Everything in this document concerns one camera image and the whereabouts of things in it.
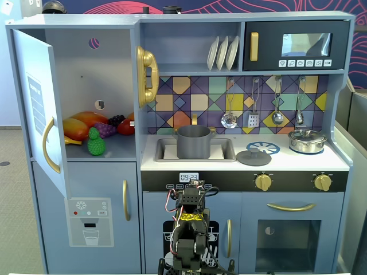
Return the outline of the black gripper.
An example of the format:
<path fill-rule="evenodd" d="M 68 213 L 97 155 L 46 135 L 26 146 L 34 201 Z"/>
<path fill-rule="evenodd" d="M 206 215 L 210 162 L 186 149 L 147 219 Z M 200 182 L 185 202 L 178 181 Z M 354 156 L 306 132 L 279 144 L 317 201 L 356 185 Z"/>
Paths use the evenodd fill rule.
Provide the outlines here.
<path fill-rule="evenodd" d="M 205 193 L 205 189 L 202 185 L 192 185 L 187 184 L 185 187 L 185 195 L 186 196 L 201 196 Z"/>

